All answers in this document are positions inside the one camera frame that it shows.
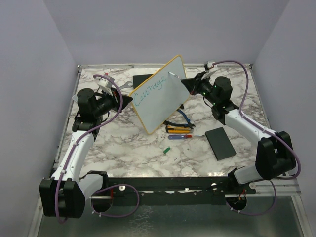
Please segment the white green whiteboard marker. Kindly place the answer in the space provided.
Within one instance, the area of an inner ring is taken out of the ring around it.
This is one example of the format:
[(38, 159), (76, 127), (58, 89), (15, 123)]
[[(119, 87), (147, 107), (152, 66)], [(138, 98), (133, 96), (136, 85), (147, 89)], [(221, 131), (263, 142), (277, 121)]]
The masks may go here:
[(178, 76), (178, 75), (176, 75), (175, 73), (173, 73), (173, 72), (168, 72), (171, 76), (173, 76), (173, 77), (176, 77), (177, 79), (179, 79), (179, 80), (183, 80), (183, 78), (182, 77), (180, 77), (180, 76)]

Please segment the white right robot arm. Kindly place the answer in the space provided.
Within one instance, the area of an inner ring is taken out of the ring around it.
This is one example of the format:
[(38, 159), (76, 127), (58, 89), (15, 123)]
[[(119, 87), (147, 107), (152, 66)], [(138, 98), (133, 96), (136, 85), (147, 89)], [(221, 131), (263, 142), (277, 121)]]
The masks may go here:
[(191, 95), (200, 94), (211, 103), (214, 118), (237, 131), (257, 147), (253, 165), (235, 169), (227, 180), (227, 188), (238, 193), (246, 183), (274, 179), (296, 167), (291, 138), (288, 133), (275, 132), (251, 119), (231, 101), (233, 88), (229, 78), (220, 76), (211, 84), (205, 73), (183, 79), (182, 85)]

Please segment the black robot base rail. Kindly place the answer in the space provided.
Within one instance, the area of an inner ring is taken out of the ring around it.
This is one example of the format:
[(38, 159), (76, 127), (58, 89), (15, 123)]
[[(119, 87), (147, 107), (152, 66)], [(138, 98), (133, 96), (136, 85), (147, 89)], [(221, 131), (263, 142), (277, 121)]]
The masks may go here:
[(112, 203), (114, 206), (134, 206), (135, 191), (139, 193), (140, 205), (224, 205), (225, 197), (252, 195), (256, 191), (249, 184), (233, 185), (228, 177), (169, 177), (169, 178), (108, 178), (106, 187), (120, 185), (90, 197), (97, 205)]

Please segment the yellow framed whiteboard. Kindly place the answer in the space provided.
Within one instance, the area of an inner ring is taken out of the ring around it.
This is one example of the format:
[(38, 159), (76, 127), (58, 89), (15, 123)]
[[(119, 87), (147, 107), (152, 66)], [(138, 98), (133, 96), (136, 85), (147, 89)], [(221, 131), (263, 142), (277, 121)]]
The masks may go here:
[(180, 55), (171, 59), (129, 94), (133, 99), (133, 109), (148, 134), (155, 132), (190, 96), (181, 80), (168, 72), (186, 78)]

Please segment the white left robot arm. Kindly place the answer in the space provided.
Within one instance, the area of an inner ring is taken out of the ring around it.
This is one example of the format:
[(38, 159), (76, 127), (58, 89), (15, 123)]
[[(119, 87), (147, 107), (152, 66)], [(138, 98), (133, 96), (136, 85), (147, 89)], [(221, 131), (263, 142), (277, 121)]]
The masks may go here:
[(132, 102), (115, 88), (110, 93), (96, 93), (84, 88), (77, 93), (78, 114), (73, 124), (69, 147), (50, 178), (42, 179), (39, 193), (46, 217), (79, 218), (86, 200), (94, 193), (105, 194), (109, 189), (105, 171), (90, 171), (83, 178), (80, 172), (88, 151), (95, 142), (103, 115), (113, 110), (119, 113)]

